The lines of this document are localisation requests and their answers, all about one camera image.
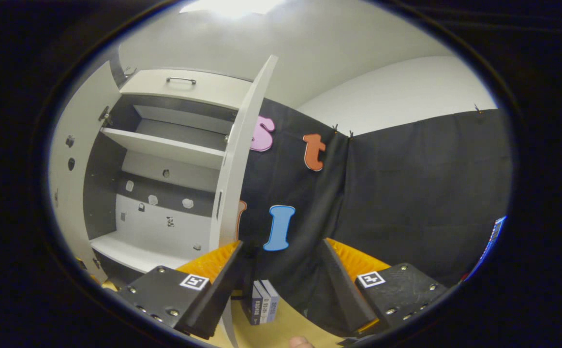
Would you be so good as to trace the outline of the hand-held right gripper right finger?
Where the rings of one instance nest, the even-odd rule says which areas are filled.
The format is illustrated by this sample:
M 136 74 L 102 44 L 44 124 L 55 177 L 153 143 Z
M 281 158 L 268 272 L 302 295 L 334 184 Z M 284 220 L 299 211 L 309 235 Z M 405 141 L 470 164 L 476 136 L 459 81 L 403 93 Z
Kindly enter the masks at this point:
M 345 334 L 362 338 L 396 330 L 429 310 L 449 288 L 413 265 L 390 266 L 332 238 L 322 261 L 344 320 Z

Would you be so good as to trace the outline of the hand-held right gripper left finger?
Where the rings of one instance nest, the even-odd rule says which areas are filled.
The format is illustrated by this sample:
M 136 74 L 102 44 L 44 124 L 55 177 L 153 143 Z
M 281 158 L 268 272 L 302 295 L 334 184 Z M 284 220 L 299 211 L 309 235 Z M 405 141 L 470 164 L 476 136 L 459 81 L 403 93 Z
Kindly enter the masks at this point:
M 236 241 L 177 269 L 156 266 L 117 295 L 172 330 L 209 339 L 243 272 L 244 243 Z

